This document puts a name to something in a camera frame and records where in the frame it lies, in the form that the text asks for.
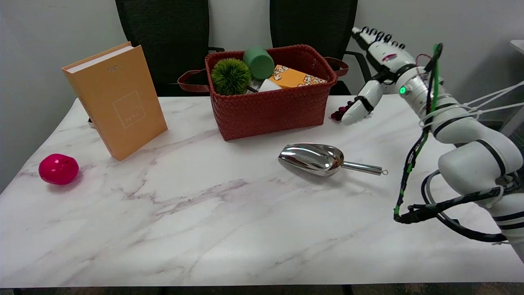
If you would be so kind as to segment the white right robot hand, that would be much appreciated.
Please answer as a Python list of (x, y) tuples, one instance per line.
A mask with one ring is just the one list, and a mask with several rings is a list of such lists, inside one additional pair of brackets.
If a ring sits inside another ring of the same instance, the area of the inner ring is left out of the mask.
[(366, 59), (377, 71), (361, 88), (354, 103), (343, 114), (341, 122), (349, 126), (369, 115), (381, 101), (384, 82), (392, 82), (395, 90), (416, 76), (415, 60), (404, 44), (391, 40), (391, 35), (376, 29), (352, 28), (352, 37), (366, 52)]

